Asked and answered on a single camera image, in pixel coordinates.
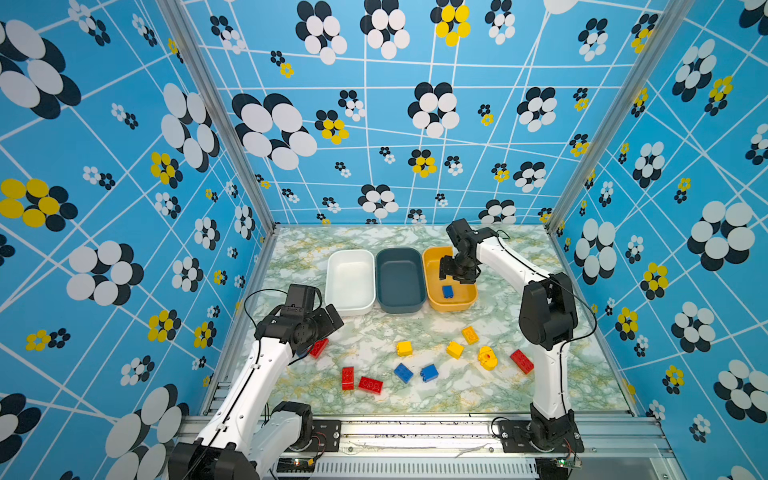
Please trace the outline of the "yellow plastic container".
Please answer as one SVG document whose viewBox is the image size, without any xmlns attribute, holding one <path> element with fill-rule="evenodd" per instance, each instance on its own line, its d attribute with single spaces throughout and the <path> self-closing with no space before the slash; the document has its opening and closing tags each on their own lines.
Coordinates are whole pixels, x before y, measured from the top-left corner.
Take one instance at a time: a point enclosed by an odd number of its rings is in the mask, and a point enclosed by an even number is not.
<svg viewBox="0 0 768 480">
<path fill-rule="evenodd" d="M 460 284 L 451 277 L 439 277 L 440 260 L 453 256 L 450 246 L 429 247 L 422 254 L 426 291 L 431 307 L 442 313 L 468 310 L 478 300 L 474 284 Z"/>
</svg>

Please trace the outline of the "white plastic container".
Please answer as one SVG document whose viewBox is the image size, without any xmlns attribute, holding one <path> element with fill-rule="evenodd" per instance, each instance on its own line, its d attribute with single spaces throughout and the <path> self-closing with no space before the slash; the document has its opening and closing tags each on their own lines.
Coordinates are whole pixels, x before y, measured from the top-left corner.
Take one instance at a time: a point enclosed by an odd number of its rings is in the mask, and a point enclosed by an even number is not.
<svg viewBox="0 0 768 480">
<path fill-rule="evenodd" d="M 324 297 L 342 319 L 370 312 L 376 302 L 375 257 L 363 249 L 339 250 L 328 259 Z"/>
</svg>

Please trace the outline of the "dark teal plastic container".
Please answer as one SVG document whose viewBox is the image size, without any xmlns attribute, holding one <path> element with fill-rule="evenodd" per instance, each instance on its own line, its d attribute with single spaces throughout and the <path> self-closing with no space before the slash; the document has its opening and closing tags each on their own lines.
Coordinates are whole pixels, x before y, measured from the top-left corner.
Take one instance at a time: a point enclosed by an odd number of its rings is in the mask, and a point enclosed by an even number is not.
<svg viewBox="0 0 768 480">
<path fill-rule="evenodd" d="M 421 254 L 409 247 L 386 248 L 376 255 L 376 295 L 389 314 L 419 311 L 427 299 Z"/>
</svg>

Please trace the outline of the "yellow rounded lego duck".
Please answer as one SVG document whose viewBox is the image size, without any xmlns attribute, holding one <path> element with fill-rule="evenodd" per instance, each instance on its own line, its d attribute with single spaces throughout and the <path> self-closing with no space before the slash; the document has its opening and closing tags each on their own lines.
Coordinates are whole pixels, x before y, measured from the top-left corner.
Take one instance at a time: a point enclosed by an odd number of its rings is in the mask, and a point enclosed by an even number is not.
<svg viewBox="0 0 768 480">
<path fill-rule="evenodd" d="M 498 366 L 498 358 L 491 347 L 483 346 L 478 352 L 478 361 L 482 368 L 492 371 Z"/>
</svg>

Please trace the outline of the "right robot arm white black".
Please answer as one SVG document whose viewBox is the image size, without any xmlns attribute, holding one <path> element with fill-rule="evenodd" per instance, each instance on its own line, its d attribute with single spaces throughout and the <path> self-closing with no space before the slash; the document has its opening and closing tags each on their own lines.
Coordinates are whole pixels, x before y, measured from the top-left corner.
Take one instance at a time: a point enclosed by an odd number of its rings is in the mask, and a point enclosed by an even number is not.
<svg viewBox="0 0 768 480">
<path fill-rule="evenodd" d="M 488 228 L 464 220 L 446 227 L 453 253 L 440 259 L 439 276 L 473 284 L 486 266 L 521 294 L 518 324 L 533 346 L 535 392 L 530 405 L 530 438 L 549 451 L 572 433 L 575 414 L 568 393 L 566 356 L 578 325 L 569 277 L 534 265 Z"/>
</svg>

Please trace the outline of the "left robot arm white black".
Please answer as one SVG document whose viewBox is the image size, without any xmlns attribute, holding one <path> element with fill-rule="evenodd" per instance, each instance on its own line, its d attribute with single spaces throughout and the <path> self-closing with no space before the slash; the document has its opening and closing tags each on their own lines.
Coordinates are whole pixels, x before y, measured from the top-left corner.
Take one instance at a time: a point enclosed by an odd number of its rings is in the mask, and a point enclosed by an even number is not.
<svg viewBox="0 0 768 480">
<path fill-rule="evenodd" d="M 171 479 L 261 479 L 289 448 L 313 437 L 308 404 L 283 401 L 263 413 L 283 372 L 343 326 L 314 286 L 292 284 L 284 301 L 255 325 L 248 360 L 209 423 L 191 442 L 178 443 L 168 460 Z"/>
</svg>

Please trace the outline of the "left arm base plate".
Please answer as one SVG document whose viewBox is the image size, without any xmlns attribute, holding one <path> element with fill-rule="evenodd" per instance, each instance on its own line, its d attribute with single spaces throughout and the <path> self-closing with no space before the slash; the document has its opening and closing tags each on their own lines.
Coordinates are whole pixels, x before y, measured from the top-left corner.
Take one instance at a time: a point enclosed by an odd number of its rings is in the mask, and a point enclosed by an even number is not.
<svg viewBox="0 0 768 480">
<path fill-rule="evenodd" d="M 302 446 L 289 446 L 286 452 L 314 454 L 321 452 L 338 452 L 341 433 L 342 422 L 340 420 L 314 420 L 309 442 Z"/>
</svg>

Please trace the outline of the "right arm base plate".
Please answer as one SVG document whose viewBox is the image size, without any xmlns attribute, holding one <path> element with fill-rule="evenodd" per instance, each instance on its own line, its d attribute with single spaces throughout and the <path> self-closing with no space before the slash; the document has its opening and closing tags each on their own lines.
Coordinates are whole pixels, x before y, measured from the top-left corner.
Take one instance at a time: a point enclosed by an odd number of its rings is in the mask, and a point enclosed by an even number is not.
<svg viewBox="0 0 768 480">
<path fill-rule="evenodd" d="M 548 424 L 538 421 L 498 420 L 492 426 L 505 453 L 582 454 L 583 437 L 575 424 L 567 418 Z"/>
</svg>

